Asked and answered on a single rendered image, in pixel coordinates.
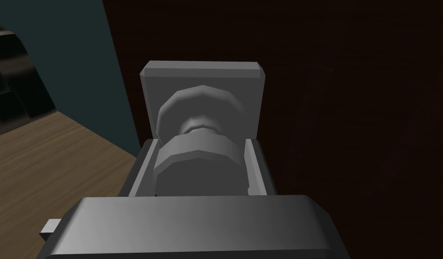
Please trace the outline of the grey door knob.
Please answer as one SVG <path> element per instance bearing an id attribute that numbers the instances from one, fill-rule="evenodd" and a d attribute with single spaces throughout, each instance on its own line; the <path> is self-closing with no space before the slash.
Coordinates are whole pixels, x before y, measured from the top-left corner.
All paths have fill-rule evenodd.
<path id="1" fill-rule="evenodd" d="M 257 139 L 262 67 L 149 61 L 140 78 L 152 136 L 160 141 L 156 196 L 248 195 L 244 149 L 247 138 Z"/>

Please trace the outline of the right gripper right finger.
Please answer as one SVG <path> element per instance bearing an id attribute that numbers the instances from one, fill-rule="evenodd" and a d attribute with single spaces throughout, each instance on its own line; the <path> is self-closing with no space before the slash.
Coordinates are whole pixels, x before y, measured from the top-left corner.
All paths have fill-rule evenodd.
<path id="1" fill-rule="evenodd" d="M 277 195 L 263 149 L 257 139 L 246 139 L 244 160 L 249 181 L 248 195 Z"/>

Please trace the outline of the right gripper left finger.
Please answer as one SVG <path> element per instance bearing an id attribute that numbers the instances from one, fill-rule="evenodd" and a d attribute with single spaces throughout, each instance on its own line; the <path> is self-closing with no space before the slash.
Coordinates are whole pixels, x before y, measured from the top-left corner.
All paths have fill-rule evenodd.
<path id="1" fill-rule="evenodd" d="M 156 196 L 153 170 L 159 149 L 157 138 L 145 141 L 118 196 Z"/>

